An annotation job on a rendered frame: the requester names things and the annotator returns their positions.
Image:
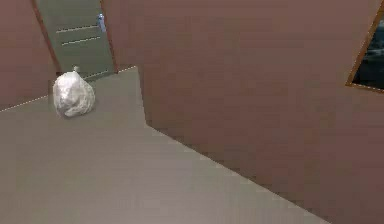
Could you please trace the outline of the white tied rubbish bag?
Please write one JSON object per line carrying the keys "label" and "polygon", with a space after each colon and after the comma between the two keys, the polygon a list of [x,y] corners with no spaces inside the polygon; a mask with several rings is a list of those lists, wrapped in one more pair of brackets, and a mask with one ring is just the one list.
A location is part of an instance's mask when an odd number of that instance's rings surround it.
{"label": "white tied rubbish bag", "polygon": [[59,75],[52,88],[53,103],[56,112],[65,118],[87,114],[95,106],[96,97],[93,87],[79,74],[75,65],[71,71]]}

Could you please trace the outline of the grey-green room door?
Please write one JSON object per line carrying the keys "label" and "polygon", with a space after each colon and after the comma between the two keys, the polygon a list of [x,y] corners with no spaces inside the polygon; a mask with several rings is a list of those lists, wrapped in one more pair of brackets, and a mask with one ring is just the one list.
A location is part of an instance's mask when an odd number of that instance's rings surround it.
{"label": "grey-green room door", "polygon": [[[107,33],[103,0],[32,0],[37,9],[57,72],[80,68],[81,77],[98,77],[115,72],[111,43]],[[101,32],[97,16],[105,17],[106,32]]]}

